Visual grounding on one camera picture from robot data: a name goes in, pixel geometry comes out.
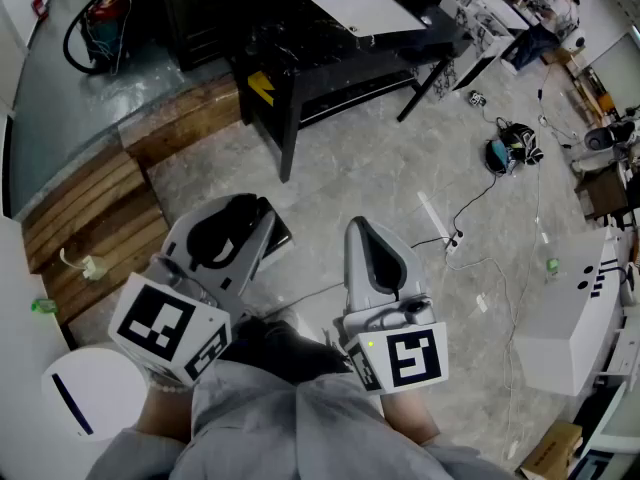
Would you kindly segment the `brown wooden stool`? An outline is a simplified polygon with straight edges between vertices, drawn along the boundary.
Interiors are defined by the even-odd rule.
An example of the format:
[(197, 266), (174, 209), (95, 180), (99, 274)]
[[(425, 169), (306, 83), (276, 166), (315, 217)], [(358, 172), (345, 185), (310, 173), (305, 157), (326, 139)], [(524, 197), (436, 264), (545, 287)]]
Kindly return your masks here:
[(626, 193), (626, 180), (619, 164), (611, 164), (599, 171), (587, 172), (575, 188), (575, 193), (586, 193), (591, 209), (585, 214), (588, 220), (604, 216), (623, 217), (631, 211)]

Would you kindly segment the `white cabinet with black dots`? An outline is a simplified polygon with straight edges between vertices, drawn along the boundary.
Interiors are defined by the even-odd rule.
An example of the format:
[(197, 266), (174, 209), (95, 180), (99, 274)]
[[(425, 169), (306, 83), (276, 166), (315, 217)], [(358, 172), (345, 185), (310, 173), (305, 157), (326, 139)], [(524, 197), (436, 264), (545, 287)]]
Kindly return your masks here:
[[(546, 282), (513, 338), (528, 387), (567, 396), (584, 387), (618, 300), (618, 242), (607, 227), (544, 246)], [(554, 273), (550, 258), (559, 260)]]

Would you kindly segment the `person's black trousers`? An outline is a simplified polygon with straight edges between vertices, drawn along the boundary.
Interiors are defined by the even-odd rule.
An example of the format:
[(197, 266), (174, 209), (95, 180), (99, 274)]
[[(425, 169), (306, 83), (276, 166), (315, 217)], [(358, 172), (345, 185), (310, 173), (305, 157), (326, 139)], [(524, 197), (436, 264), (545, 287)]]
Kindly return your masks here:
[(255, 317), (238, 326), (234, 341), (219, 360), (262, 369), (291, 384), (351, 373), (349, 361), (337, 349), (301, 336), (285, 321)]

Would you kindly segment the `white round appliance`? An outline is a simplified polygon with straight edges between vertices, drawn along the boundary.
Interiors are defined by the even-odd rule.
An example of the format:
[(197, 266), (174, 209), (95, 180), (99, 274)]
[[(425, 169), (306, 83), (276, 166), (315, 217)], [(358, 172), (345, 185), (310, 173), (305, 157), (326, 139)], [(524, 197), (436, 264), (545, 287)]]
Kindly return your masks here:
[(147, 377), (109, 343), (70, 351), (41, 377), (45, 406), (59, 426), (85, 442), (114, 438), (134, 425), (143, 408)]

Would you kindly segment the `red vacuum cleaner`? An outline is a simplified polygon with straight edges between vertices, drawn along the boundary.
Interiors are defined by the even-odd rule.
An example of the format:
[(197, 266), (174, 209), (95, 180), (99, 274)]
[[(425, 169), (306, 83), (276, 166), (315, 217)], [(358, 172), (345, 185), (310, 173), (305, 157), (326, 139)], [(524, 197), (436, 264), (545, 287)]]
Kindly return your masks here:
[[(133, 0), (90, 0), (72, 19), (62, 43), (65, 60), (85, 75), (117, 73), (125, 54), (126, 27)], [(70, 51), (70, 39), (78, 32), (89, 65), (81, 64)]]

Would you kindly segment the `small cardboard box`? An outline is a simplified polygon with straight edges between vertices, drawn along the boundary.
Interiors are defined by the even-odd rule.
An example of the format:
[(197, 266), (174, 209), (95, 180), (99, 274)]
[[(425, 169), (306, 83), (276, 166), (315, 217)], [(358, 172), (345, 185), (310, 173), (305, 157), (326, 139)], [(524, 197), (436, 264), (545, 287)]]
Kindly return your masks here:
[(582, 427), (554, 422), (519, 471), (527, 480), (568, 480), (574, 453), (582, 444)]

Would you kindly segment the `wooden steps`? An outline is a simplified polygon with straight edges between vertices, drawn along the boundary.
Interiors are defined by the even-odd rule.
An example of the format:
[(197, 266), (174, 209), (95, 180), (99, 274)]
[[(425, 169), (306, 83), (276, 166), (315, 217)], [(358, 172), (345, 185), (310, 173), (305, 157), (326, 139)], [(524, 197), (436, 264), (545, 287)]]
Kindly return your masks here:
[[(148, 170), (195, 142), (237, 122), (239, 95), (225, 75), (140, 110), (24, 218), (28, 267), (42, 278), (65, 326), (140, 272), (168, 233)], [(86, 280), (65, 265), (92, 255), (108, 271)]]

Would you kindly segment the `black bag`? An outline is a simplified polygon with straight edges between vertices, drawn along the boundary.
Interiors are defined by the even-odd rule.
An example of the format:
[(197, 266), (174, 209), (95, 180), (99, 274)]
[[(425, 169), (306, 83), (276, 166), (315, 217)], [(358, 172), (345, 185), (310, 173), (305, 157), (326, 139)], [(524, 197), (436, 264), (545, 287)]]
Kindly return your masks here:
[(502, 117), (495, 121), (497, 137), (485, 145), (485, 166), (496, 176), (513, 174), (521, 166), (535, 166), (544, 158), (532, 128)]

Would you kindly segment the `person's right forearm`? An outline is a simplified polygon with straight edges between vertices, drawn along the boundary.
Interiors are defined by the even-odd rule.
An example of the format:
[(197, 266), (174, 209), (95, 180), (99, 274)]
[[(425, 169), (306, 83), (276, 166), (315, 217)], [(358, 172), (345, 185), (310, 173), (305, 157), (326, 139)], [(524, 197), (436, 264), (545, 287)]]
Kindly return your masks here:
[(387, 423), (416, 444), (423, 445), (440, 435), (419, 390), (385, 394), (380, 401)]

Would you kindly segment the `black marble vanity counter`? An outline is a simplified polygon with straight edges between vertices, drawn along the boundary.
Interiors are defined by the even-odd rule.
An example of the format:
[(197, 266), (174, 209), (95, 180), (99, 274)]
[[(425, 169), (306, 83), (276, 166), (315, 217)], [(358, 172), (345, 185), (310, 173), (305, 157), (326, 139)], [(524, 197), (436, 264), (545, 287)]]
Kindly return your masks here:
[(404, 121), (471, 37), (438, 6), (426, 28), (355, 37), (311, 0), (262, 0), (231, 60), (245, 124), (258, 120), (280, 151), (288, 182), (300, 130), (410, 87)]

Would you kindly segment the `white marble-pattern cabinet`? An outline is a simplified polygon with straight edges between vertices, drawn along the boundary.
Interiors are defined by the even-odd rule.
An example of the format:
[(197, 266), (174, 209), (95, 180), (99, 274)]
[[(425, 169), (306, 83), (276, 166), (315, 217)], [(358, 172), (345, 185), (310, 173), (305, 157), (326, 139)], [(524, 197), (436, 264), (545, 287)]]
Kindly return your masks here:
[(492, 63), (510, 52), (528, 24), (516, 13), (513, 19), (501, 15), (482, 0), (442, 0), (440, 7), (471, 37), (471, 43), (437, 79), (436, 94), (443, 98), (469, 86)]

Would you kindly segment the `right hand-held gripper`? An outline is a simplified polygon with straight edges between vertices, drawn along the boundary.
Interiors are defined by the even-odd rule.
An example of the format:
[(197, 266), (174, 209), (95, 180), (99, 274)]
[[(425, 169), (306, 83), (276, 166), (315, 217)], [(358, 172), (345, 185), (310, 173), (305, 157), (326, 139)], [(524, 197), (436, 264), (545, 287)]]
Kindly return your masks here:
[(345, 351), (364, 389), (393, 394), (447, 380), (446, 324), (435, 319), (431, 299), (418, 296), (424, 272), (411, 247), (357, 216), (347, 226), (344, 260), (352, 312), (342, 320)]

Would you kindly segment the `white power adapter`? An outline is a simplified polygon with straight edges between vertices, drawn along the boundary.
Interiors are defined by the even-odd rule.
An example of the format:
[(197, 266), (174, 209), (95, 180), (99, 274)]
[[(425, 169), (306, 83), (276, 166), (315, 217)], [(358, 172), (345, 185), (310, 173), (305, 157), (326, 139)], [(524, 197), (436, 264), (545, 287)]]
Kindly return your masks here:
[(59, 251), (61, 261), (68, 267), (79, 270), (86, 280), (98, 281), (108, 271), (106, 262), (103, 258), (87, 255), (80, 262), (71, 262), (66, 258), (65, 249)]

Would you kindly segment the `person's grey shirt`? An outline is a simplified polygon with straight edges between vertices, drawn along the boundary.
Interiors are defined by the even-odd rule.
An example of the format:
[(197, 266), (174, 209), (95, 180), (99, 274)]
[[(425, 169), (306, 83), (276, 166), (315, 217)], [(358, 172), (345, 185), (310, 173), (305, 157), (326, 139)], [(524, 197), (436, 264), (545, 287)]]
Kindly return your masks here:
[(356, 375), (299, 385), (222, 361), (196, 386), (192, 437), (122, 430), (86, 480), (516, 480), (428, 427), (410, 439)]

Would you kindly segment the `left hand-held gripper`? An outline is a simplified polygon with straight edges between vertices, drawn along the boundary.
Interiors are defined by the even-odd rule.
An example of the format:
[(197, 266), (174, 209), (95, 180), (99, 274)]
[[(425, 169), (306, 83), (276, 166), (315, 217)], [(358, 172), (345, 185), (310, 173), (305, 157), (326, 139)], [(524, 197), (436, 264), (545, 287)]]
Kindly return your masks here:
[[(182, 215), (141, 274), (127, 279), (108, 328), (132, 359), (175, 383), (196, 384), (230, 345), (241, 295), (275, 225), (265, 199), (214, 198)], [(185, 271), (208, 270), (207, 288)]]

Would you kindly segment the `person's left forearm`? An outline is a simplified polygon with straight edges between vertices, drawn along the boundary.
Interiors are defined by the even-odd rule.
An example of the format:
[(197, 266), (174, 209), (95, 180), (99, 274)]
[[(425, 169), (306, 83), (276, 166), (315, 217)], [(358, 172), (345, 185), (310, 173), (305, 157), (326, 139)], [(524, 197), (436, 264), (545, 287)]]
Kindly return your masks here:
[(150, 387), (134, 429), (188, 443), (191, 440), (192, 399), (191, 390), (163, 391)]

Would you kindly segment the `white sink basin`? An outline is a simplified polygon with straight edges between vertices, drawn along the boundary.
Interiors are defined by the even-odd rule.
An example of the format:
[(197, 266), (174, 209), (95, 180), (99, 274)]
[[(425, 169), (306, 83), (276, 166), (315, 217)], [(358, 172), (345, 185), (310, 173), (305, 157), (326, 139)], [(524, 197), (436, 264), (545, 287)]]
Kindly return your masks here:
[(395, 0), (311, 1), (359, 38), (426, 28)]

